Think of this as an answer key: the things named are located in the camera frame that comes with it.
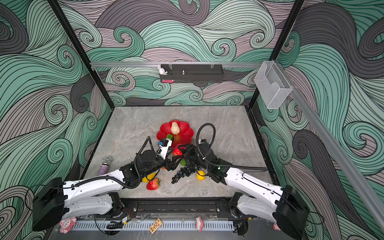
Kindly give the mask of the cream white fake pear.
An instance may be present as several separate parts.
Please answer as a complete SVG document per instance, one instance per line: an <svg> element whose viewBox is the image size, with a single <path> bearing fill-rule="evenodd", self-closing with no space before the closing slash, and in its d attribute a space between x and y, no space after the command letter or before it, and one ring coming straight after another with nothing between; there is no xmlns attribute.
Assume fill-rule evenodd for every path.
<svg viewBox="0 0 384 240"><path fill-rule="evenodd" d="M171 133L173 135L178 135L180 133L180 127L178 125L177 122L172 122L172 125L171 125Z"/></svg>

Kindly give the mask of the red wrinkled fake pepper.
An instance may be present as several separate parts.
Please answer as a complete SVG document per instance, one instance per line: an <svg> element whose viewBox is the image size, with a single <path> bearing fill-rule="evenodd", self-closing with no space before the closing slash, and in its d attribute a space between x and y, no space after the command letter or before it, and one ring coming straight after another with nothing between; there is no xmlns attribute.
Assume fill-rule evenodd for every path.
<svg viewBox="0 0 384 240"><path fill-rule="evenodd" d="M181 150L181 147L180 146L176 146L174 149L173 149L173 156L181 156L183 153L182 153L182 150Z"/></svg>

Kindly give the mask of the red flower-shaped fruit bowl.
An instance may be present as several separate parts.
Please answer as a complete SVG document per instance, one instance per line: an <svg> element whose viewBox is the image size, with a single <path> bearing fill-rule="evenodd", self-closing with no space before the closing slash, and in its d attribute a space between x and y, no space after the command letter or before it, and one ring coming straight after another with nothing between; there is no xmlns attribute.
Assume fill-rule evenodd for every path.
<svg viewBox="0 0 384 240"><path fill-rule="evenodd" d="M171 133L172 122L177 122L180 127L180 133L178 135L173 135ZM187 122L182 122L179 120L172 120L168 123L161 125L160 130L157 133L157 139L165 139L167 134L172 134L174 136L174 141L172 143L172 148L175 148L177 145L186 145L192 142L192 137L194 136L194 131Z"/></svg>

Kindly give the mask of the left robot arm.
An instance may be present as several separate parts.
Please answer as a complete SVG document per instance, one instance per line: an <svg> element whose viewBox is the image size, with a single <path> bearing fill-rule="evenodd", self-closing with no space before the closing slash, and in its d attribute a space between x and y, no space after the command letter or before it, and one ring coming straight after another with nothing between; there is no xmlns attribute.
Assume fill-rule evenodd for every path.
<svg viewBox="0 0 384 240"><path fill-rule="evenodd" d="M137 188L149 175L166 168L173 171L175 164L168 158L173 141L161 139L158 150L143 145L134 160L107 174L93 178L63 181L55 178L43 185L33 199L33 231L53 227L62 220L84 215L119 217L124 211L119 192Z"/></svg>

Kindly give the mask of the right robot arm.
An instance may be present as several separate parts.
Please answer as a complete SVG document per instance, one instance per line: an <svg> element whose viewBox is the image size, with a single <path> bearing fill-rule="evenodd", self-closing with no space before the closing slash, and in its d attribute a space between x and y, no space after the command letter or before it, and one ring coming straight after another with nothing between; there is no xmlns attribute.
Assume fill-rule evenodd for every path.
<svg viewBox="0 0 384 240"><path fill-rule="evenodd" d="M195 144L180 145L178 149L189 167L196 171L206 170L206 175L214 182L239 190L231 199L234 215L270 221L296 240L303 239L307 225L322 226L325 223L320 213L310 210L297 189L290 185L272 185L251 176L265 168L231 164L214 154L212 144L197 139Z"/></svg>

